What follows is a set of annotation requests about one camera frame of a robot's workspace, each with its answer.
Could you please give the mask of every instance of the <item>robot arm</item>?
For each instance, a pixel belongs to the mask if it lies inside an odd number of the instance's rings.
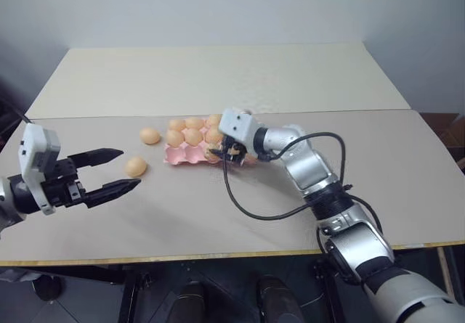
[[[98,149],[57,160],[60,142],[55,132],[28,123],[18,151],[21,174],[0,177],[0,232],[41,210],[49,215],[61,205],[85,203],[88,208],[114,200],[135,188],[140,179],[122,179],[86,192],[78,168],[101,165],[123,152]]]
[[[328,238],[324,251],[345,282],[362,285],[384,322],[462,322],[465,308],[422,276],[395,266],[394,253],[361,206],[295,125],[266,128],[251,115],[226,109],[223,160],[241,163],[246,152],[259,160],[279,157]]]

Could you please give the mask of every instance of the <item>pink egg carton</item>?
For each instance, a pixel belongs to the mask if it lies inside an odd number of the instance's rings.
[[[205,157],[205,152],[209,147],[209,143],[205,142],[205,133],[208,131],[208,128],[202,127],[199,131],[203,134],[203,141],[196,147],[186,142],[181,143],[178,147],[170,147],[168,144],[165,144],[165,159],[163,161],[172,165],[179,165],[183,162],[192,164],[199,162],[218,163],[220,159],[213,154],[211,154],[210,159]]]

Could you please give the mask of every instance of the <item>gray floor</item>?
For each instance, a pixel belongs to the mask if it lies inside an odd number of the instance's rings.
[[[401,261],[442,286],[430,255],[435,254],[416,252]],[[139,292],[134,322],[165,322],[182,286],[191,280],[206,287],[208,322],[259,322],[255,286],[264,274],[281,278],[293,290],[308,322],[327,322],[325,298],[312,269],[315,259],[292,256],[141,265],[139,269],[150,274],[152,284]],[[337,287],[347,322],[378,322],[360,287],[345,285],[340,279]],[[114,323],[122,294],[120,285],[66,278],[63,294],[44,303],[35,296],[30,282],[0,282],[0,322]]]

